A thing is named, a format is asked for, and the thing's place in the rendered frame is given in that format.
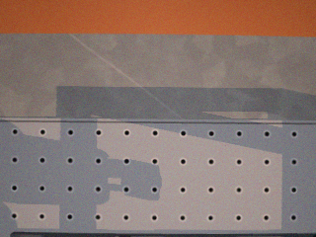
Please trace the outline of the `dark grey plate carrier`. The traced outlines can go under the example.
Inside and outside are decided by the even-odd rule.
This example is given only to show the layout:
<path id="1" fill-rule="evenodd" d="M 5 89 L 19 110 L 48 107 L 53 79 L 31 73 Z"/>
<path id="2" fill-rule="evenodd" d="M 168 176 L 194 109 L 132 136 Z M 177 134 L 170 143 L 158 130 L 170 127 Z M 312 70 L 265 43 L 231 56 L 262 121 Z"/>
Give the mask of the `dark grey plate carrier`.
<path id="1" fill-rule="evenodd" d="M 53 232 L 13 232 L 10 237 L 313 237 L 316 233 L 277 234 L 124 234 L 124 233 L 53 233 Z"/>

